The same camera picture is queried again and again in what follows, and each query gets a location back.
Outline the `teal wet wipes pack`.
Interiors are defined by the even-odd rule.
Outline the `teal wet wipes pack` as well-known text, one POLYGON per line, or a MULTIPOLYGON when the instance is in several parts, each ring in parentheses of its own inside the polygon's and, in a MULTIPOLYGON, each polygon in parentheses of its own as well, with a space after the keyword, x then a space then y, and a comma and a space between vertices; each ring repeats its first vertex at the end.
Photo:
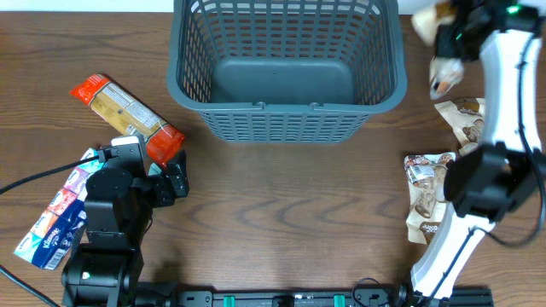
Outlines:
POLYGON ((162 168, 155 164, 155 163, 152 163, 148 169, 148 176, 151 177, 151 176, 156 176, 156 175, 161 175, 163 173, 163 170, 162 168))

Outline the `beige snack pouch cookie print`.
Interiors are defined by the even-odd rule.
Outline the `beige snack pouch cookie print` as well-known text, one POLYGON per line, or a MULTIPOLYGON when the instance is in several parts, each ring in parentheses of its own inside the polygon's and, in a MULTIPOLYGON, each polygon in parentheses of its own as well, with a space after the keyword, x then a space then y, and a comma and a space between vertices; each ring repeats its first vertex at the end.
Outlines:
POLYGON ((447 165, 455 159, 453 152, 408 155, 404 158, 410 198, 406 218, 410 242, 427 245, 438 230, 447 204, 444 197, 447 165))

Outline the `beige snack pouch dark window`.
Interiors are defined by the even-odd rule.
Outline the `beige snack pouch dark window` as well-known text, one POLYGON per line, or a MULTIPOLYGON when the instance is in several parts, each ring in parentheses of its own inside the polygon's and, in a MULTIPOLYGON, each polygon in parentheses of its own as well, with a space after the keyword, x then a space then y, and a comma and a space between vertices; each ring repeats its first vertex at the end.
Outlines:
POLYGON ((434 107, 459 141, 459 154, 464 156, 474 151, 479 145, 485 124, 485 99, 459 98, 437 103, 434 107))

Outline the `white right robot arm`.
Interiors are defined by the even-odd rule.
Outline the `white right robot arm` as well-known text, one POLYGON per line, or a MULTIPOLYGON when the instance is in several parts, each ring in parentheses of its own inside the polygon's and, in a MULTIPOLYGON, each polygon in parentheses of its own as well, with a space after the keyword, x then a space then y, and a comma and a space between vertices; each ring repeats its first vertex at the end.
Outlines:
POLYGON ((480 61, 485 76, 485 125, 478 146, 449 163, 443 219, 424 255, 401 286, 396 306, 450 306, 457 276, 489 237, 519 248, 543 231, 505 241, 492 230, 534 193, 545 194, 545 155, 536 115, 537 64, 545 15, 520 1, 453 1, 455 19, 439 27, 436 55, 480 61))

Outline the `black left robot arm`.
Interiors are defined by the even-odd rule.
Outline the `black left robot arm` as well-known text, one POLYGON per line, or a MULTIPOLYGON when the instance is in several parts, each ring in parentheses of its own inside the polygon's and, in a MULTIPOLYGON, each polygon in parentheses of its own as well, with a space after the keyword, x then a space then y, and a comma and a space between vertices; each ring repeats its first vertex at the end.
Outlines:
POLYGON ((142 240, 153 211, 189 194, 187 156, 179 150, 149 175, 140 136, 121 136, 97 152, 104 168, 89 177, 87 224, 73 242, 61 275, 65 306, 176 306, 174 282, 141 282, 142 240))

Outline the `beige snack pouch brown band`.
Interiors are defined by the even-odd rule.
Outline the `beige snack pouch brown band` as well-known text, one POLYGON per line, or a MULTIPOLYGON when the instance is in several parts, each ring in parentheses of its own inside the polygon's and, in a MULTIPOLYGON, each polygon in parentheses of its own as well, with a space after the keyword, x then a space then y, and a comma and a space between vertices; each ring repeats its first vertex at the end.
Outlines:
POLYGON ((429 66, 430 98, 437 100, 458 85, 464 66, 454 46, 456 8, 451 1, 439 1, 411 17, 412 26, 423 43, 434 47, 429 66))

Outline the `orange pasta packet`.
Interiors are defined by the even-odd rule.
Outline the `orange pasta packet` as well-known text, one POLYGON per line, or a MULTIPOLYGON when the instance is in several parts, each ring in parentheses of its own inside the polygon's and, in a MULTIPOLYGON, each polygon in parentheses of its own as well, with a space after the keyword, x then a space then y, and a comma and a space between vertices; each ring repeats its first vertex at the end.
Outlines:
POLYGON ((185 135, 110 77, 93 74, 71 90, 103 120, 124 136, 142 136, 148 157, 159 165, 181 150, 185 135))

